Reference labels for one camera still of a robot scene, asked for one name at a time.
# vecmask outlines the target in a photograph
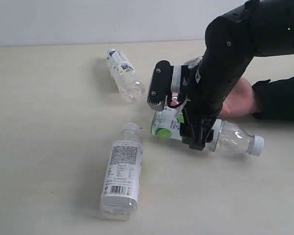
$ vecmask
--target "white wall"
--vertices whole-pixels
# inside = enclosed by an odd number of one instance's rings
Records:
[[[244,0],[0,0],[0,46],[195,40]]]

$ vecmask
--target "black jacket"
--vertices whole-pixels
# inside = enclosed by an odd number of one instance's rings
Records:
[[[294,77],[275,82],[259,81],[253,85],[262,105],[257,119],[294,121]]]

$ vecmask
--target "plastic water bottle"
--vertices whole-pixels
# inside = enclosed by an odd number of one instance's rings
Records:
[[[138,125],[127,123],[112,144],[100,199],[106,218],[129,219],[137,210],[143,154],[139,132]]]
[[[106,62],[122,99],[133,103],[145,92],[145,86],[140,82],[128,58],[119,50],[110,49]]]
[[[163,111],[156,112],[151,124],[151,133],[166,139],[182,140],[180,136],[180,123],[184,122],[182,114],[176,117],[176,110],[165,107]],[[248,153],[260,156],[264,148],[264,139],[260,136],[249,135],[236,124],[217,119],[213,128],[212,142],[206,143],[206,148],[212,152],[223,154]]]

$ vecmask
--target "human hand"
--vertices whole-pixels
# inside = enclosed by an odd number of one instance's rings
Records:
[[[220,117],[240,117],[247,114],[259,113],[260,111],[260,104],[250,82],[246,78],[241,77],[223,102]]]

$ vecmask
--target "table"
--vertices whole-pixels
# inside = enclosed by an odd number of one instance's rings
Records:
[[[105,64],[123,51],[148,87],[155,64],[180,65],[203,41],[0,48],[0,235],[294,235],[294,123],[232,120],[265,138],[261,157],[190,150],[150,134],[146,96],[120,101]],[[255,58],[255,83],[294,76],[294,55]],[[143,129],[139,209],[101,218],[111,143]]]

